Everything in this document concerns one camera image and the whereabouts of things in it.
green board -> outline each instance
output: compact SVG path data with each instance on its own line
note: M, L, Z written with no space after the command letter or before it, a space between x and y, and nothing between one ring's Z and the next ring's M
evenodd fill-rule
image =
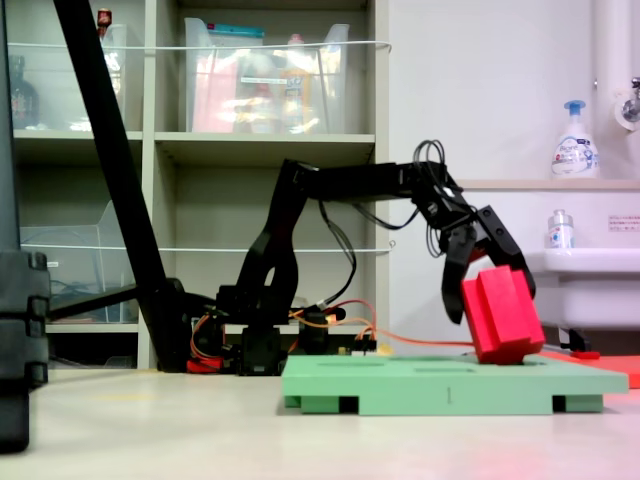
M601 412L627 376L532 355L523 365L479 365L474 356L290 356L285 406L303 413L529 415Z

robotic arm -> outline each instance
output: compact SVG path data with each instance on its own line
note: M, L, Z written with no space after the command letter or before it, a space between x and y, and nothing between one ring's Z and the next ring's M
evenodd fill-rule
M427 224L439 232L439 247L446 255L442 299L453 323L459 324L464 313L461 286L469 264L485 255L495 265L522 270L531 295L535 295L524 256L493 209L487 206L477 210L469 205L444 162L419 161L425 145L435 145L439 151L442 148L439 142L423 142L416 149L414 162L402 165L318 169L284 162L266 225L245 258L238 282L222 286L217 296L217 307L229 313L225 323L248 325L243 332L241 373L264 374L275 368L275 359L265 359L270 356L269 348L279 345L273 325L288 322L298 285L293 230L309 198L345 203L411 199ZM273 280L266 286L272 269ZM264 345L266 337L270 338L269 348L256 351L258 339Z

floor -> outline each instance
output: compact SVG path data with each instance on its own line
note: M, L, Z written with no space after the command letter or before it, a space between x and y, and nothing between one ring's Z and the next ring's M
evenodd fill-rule
M604 414L301 416L279 378L55 371L2 480L640 478L640 391Z

plastic storage box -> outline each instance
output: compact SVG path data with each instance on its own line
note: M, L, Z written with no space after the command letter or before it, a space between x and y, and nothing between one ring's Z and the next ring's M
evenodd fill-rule
M20 237L25 250L42 252L47 256L52 307L134 282L111 202L97 225L22 227ZM131 300L57 322L137 321L137 302Z
M347 46L332 42L346 41L349 25L334 25L327 45L287 48L243 37L247 48L219 49L201 20L185 28L187 46L202 47L187 51L187 131L345 133Z
M142 127L143 50L126 25L107 30L103 49L127 130ZM9 46L14 128L91 131L66 48Z

soap dispenser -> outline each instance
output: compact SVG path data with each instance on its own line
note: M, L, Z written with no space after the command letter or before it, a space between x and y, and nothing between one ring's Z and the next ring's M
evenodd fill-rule
M569 110L569 124L560 137L555 156L551 163L553 178L598 178L600 158L593 138L582 123L582 110L586 104L582 100L572 100L564 104Z

